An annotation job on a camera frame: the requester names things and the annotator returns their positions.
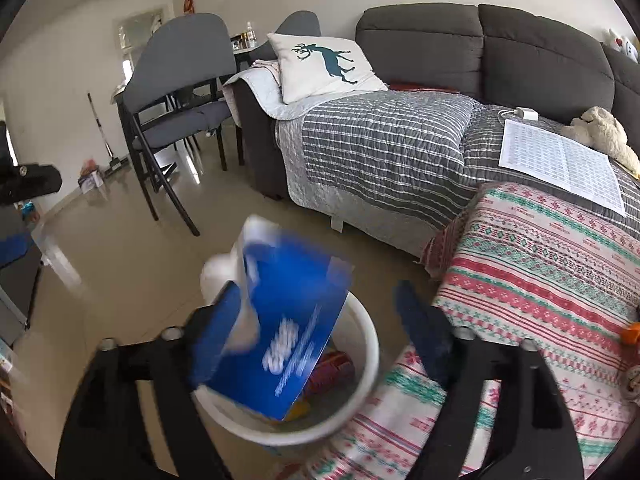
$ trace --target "orange toy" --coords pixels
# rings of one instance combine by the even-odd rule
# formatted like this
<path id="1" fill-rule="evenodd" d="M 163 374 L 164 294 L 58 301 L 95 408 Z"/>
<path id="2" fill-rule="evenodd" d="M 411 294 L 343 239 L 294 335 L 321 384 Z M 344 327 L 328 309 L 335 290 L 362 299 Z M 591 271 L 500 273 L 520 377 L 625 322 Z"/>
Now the orange toy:
<path id="1" fill-rule="evenodd" d="M 635 345 L 640 340 L 640 323 L 632 323 L 629 328 L 625 328 L 620 334 L 620 339 L 624 345 Z"/>

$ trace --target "stuffed animal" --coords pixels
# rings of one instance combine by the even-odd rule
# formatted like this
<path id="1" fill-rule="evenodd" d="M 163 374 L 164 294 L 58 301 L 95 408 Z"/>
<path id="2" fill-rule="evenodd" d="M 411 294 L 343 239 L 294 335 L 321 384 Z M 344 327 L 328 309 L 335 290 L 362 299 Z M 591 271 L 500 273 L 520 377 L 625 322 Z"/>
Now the stuffed animal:
<path id="1" fill-rule="evenodd" d="M 629 59 L 632 59 L 636 63 L 638 62 L 638 50 L 633 42 L 626 36 L 620 36 L 612 28 L 607 32 L 607 43 L 613 49 L 618 52 L 626 54 Z"/>
<path id="2" fill-rule="evenodd" d="M 636 152 L 626 145 L 625 129 L 604 108 L 589 108 L 580 118 L 573 119 L 571 126 L 563 126 L 560 135 L 609 155 L 640 178 L 640 161 Z"/>

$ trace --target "striped blanket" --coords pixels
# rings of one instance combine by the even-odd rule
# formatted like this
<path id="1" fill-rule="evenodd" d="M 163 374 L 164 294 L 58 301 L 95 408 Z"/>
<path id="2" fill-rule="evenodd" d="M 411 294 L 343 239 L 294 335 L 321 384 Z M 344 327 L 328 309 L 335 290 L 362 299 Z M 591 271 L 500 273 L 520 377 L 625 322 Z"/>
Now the striped blanket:
<path id="1" fill-rule="evenodd" d="M 434 304 L 482 338 L 543 351 L 570 410 L 585 476 L 613 450 L 636 407 L 622 399 L 619 334 L 638 320 L 640 243 L 530 187 L 500 184 L 425 250 L 444 273 Z M 292 480 L 402 480 L 445 393 L 407 347 L 361 411 Z M 486 384 L 463 472 L 481 465 L 500 396 Z"/>
<path id="2" fill-rule="evenodd" d="M 640 239 L 640 190 L 616 165 L 626 218 L 499 168 L 504 124 L 497 114 L 503 109 L 442 92 L 374 92 L 318 105 L 302 123 L 306 177 L 436 229 L 447 226 L 485 182 L 516 182 L 586 208 Z M 544 118 L 536 125 L 549 131 L 561 126 Z M 295 189 L 290 192 L 295 199 Z M 297 202 L 309 206 L 304 200 Z"/>

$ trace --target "bolt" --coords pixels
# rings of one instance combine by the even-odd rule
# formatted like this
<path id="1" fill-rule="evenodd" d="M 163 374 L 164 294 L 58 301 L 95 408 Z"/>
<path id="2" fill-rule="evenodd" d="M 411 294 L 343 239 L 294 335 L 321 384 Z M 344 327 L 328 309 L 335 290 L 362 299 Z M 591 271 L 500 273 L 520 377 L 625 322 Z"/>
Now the bolt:
<path id="1" fill-rule="evenodd" d="M 527 351 L 527 352 L 537 352 L 538 351 L 538 345 L 536 345 L 536 342 L 533 341 L 533 339 L 523 339 L 520 342 L 520 347 Z"/>
<path id="2" fill-rule="evenodd" d="M 471 341 L 476 338 L 476 333 L 468 326 L 457 326 L 453 331 L 453 335 L 465 341 Z"/>
<path id="3" fill-rule="evenodd" d="M 103 339 L 102 341 L 100 341 L 99 348 L 103 352 L 108 352 L 109 350 L 117 348 L 117 346 L 118 343 L 116 343 L 116 340 L 113 337 L 108 337 L 107 339 Z"/>
<path id="4" fill-rule="evenodd" d="M 162 339 L 165 341 L 175 341 L 182 337 L 182 329 L 178 326 L 170 326 L 162 330 Z"/>

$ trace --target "deer print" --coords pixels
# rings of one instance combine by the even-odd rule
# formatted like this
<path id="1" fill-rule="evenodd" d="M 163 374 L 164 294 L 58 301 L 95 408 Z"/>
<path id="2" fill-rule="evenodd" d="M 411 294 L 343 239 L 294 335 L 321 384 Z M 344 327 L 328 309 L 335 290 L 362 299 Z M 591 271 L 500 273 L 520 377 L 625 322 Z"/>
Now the deer print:
<path id="1" fill-rule="evenodd" d="M 326 71 L 329 73 L 329 75 L 339 77 L 345 83 L 349 83 L 351 85 L 355 85 L 358 83 L 357 81 L 349 81 L 344 77 L 344 74 L 346 74 L 347 72 L 351 72 L 352 70 L 356 70 L 356 67 L 352 66 L 351 68 L 345 69 L 338 64 L 338 58 L 353 63 L 353 59 L 348 59 L 347 57 L 344 57 L 342 55 L 350 54 L 351 50 L 331 50 L 330 48 L 327 48 L 325 46 L 317 46 L 315 43 L 309 45 L 299 43 L 295 46 L 295 48 L 292 48 L 292 51 L 297 54 L 302 54 L 302 56 L 298 56 L 298 59 L 300 60 L 307 59 L 314 52 L 319 52 L 320 54 L 322 54 L 322 58 L 324 59 L 324 67 L 326 68 Z"/>

